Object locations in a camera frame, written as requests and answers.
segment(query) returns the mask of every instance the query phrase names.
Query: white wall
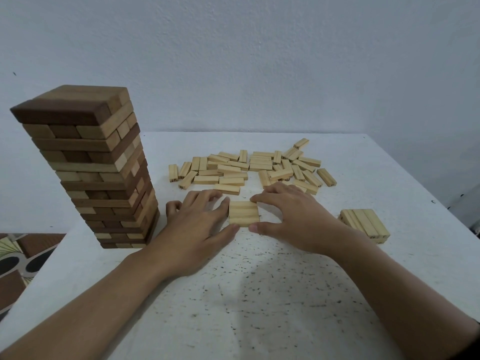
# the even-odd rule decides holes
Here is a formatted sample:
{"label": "white wall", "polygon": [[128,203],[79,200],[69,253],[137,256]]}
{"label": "white wall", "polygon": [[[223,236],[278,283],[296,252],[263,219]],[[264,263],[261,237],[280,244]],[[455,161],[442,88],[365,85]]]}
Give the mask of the white wall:
{"label": "white wall", "polygon": [[127,86],[144,131],[365,132],[447,206],[479,182],[480,0],[1,6],[2,230],[77,217],[8,111],[60,84]]}

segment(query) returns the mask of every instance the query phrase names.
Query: forearm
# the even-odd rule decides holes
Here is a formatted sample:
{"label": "forearm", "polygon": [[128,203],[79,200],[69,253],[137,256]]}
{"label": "forearm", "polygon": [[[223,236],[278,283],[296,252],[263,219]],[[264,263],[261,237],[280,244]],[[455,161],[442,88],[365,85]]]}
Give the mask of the forearm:
{"label": "forearm", "polygon": [[467,347],[480,326],[391,259],[363,234],[350,231],[333,259],[345,270],[411,359],[447,359]]}
{"label": "forearm", "polygon": [[96,359],[164,279],[140,252],[47,318],[0,355],[17,359]]}

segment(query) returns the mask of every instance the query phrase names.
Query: floor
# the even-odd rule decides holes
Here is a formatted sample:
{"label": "floor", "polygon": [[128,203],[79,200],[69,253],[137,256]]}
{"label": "floor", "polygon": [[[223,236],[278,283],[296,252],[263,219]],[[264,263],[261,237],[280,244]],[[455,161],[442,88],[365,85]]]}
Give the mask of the floor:
{"label": "floor", "polygon": [[65,234],[0,234],[0,321]]}

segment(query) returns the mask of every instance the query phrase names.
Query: left hand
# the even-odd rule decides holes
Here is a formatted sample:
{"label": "left hand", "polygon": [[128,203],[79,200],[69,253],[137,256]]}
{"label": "left hand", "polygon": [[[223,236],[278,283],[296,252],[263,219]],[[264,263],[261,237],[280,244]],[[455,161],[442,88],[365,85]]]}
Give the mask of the left hand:
{"label": "left hand", "polygon": [[233,240],[240,228],[237,224],[212,236],[214,227],[227,217],[230,198],[226,197],[213,211],[206,211],[205,207],[221,196],[222,192],[216,189],[190,191],[183,203],[174,200],[166,204],[165,228],[142,250],[162,267],[164,276],[194,274]]}

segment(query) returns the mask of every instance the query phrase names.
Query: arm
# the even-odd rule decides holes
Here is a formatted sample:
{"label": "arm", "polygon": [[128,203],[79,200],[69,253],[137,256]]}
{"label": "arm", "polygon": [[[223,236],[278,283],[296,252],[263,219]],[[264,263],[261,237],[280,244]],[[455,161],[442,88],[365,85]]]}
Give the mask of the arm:
{"label": "arm", "polygon": [[193,274],[233,240],[238,225],[217,235],[229,199],[213,211],[218,190],[191,191],[183,204],[166,204],[168,224],[146,248],[130,254],[110,274],[47,318],[0,354],[1,360],[97,359],[137,308],[163,280]]}
{"label": "arm", "polygon": [[275,183],[251,198],[278,207],[282,223],[259,222],[272,236],[335,260],[357,285],[404,354],[447,359],[471,344],[480,325],[391,259],[358,230],[334,218],[311,195]]}

